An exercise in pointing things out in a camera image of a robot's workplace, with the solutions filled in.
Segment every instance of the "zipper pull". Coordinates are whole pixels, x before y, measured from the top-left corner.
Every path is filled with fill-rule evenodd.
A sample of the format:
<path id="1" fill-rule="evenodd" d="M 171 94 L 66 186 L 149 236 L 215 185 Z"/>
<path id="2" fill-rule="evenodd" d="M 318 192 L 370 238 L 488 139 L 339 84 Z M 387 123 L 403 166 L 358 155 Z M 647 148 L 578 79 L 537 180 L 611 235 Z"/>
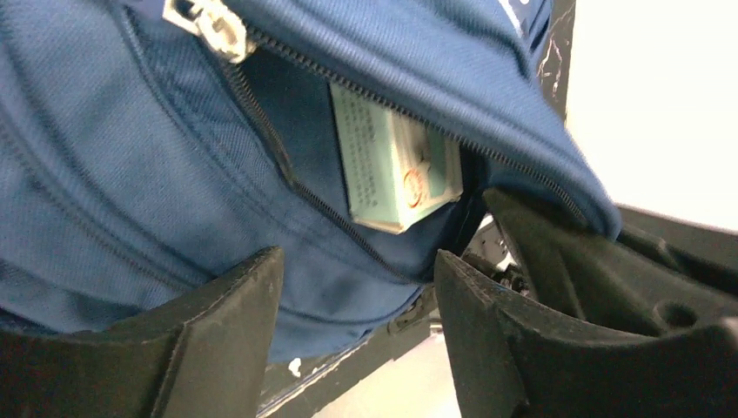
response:
<path id="1" fill-rule="evenodd" d="M 241 18 L 220 0 L 122 0 L 133 9 L 153 19 L 164 19 L 178 28 L 200 37 L 219 57 L 233 64 L 242 63 L 255 50 Z M 188 3 L 189 16 L 182 16 L 178 5 Z"/>

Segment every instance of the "white speck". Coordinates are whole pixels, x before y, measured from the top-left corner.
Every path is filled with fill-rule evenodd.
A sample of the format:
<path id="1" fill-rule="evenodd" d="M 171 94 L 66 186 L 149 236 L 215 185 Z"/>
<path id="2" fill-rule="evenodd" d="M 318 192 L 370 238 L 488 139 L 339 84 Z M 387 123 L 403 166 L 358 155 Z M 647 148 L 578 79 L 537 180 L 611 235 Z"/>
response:
<path id="1" fill-rule="evenodd" d="M 302 366 L 302 360 L 299 357 L 293 361 L 290 361 L 290 365 L 287 367 L 295 377 L 300 377 L 302 374 L 299 372 L 299 367 Z"/>
<path id="2" fill-rule="evenodd" d="M 489 225 L 491 223 L 492 223 L 492 215 L 487 215 L 482 220 L 479 229 L 482 229 L 482 228 L 484 228 L 485 226 L 487 226 L 487 225 Z"/>
<path id="3" fill-rule="evenodd" d="M 502 9 L 507 13 L 507 17 L 510 19 L 510 22 L 513 23 L 513 26 L 515 27 L 515 31 L 518 32 L 518 36 L 523 36 L 523 29 L 520 27 L 520 19 L 518 19 L 518 15 L 515 14 L 515 10 L 513 10 L 513 6 L 510 4 L 510 0 L 498 0 L 500 2 L 500 5 L 502 6 Z"/>

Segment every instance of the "backpack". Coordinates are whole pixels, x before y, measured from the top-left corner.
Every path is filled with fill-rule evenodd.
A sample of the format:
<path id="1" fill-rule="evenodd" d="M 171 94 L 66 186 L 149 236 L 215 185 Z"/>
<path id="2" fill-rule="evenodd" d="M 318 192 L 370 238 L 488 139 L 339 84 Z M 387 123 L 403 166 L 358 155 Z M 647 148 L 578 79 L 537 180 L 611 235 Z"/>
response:
<path id="1" fill-rule="evenodd" d="M 127 3 L 0 3 L 3 329 L 103 330 L 279 246 L 286 361 L 402 314 L 490 186 L 619 231 L 539 91 L 547 0 L 229 0 L 256 46 L 240 64 Z M 459 143 L 459 201 L 399 235 L 353 223 L 330 83 Z"/>

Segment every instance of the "open zipper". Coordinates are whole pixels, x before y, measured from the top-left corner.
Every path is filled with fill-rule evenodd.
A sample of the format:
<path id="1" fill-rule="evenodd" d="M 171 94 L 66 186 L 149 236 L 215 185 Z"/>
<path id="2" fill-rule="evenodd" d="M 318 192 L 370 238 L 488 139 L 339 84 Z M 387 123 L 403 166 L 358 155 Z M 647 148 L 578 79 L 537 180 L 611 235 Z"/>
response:
<path id="1" fill-rule="evenodd" d="M 340 85 L 341 87 L 352 91 L 362 98 L 374 102 L 385 108 L 395 111 L 405 117 L 415 120 L 426 127 L 439 131 L 452 141 L 457 142 L 460 146 L 465 147 L 481 157 L 488 158 L 497 164 L 514 169 L 517 172 L 527 175 L 541 185 L 549 189 L 563 205 L 573 214 L 574 218 L 582 225 L 587 224 L 587 219 L 583 211 L 576 205 L 574 200 L 564 189 L 555 181 L 551 180 L 543 173 L 536 171 L 530 166 L 523 165 L 520 162 L 510 159 L 501 152 L 491 148 L 479 145 L 464 138 L 463 136 L 449 131 L 447 128 L 437 125 L 427 118 L 423 118 L 406 108 L 395 104 L 391 100 L 381 97 L 379 94 L 362 87 L 352 80 L 332 71 L 325 66 L 316 63 L 314 60 L 306 57 L 302 53 L 294 50 L 289 45 L 268 35 L 263 30 L 247 24 L 241 17 L 227 8 L 220 0 L 182 0 L 181 3 L 188 3 L 188 17 L 183 16 L 178 6 L 178 0 L 164 0 L 164 13 L 160 18 L 175 24 L 176 26 L 187 30 L 191 34 L 200 37 L 204 44 L 213 53 L 219 56 L 219 65 L 224 76 L 225 82 L 228 84 L 237 105 L 242 112 L 254 123 L 254 127 L 259 131 L 262 138 L 265 139 L 270 146 L 272 154 L 277 160 L 280 171 L 283 173 L 286 183 L 301 198 L 312 204 L 317 210 L 331 219 L 338 227 L 347 233 L 357 242 L 373 259 L 380 265 L 399 276 L 407 279 L 404 274 L 397 271 L 396 268 L 389 265 L 374 250 L 368 242 L 361 237 L 358 231 L 353 227 L 351 222 L 347 221 L 332 209 L 326 202 L 311 192 L 299 179 L 294 175 L 292 166 L 287 156 L 286 149 L 283 145 L 279 133 L 274 128 L 264 110 L 254 96 L 247 77 L 241 69 L 243 63 L 258 47 L 264 48 L 284 60 L 303 68 L 310 73 L 325 79 L 326 81 Z"/>

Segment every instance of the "white surface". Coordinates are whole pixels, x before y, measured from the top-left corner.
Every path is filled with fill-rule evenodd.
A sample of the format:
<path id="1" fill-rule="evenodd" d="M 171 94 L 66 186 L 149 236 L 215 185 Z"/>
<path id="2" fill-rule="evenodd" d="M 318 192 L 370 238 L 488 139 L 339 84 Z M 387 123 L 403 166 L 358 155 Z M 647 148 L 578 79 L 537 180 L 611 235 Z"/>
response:
<path id="1" fill-rule="evenodd" d="M 738 3 L 578 0 L 568 127 L 612 198 L 738 232 Z"/>
<path id="2" fill-rule="evenodd" d="M 443 336 L 390 361 L 313 418 L 460 418 Z"/>

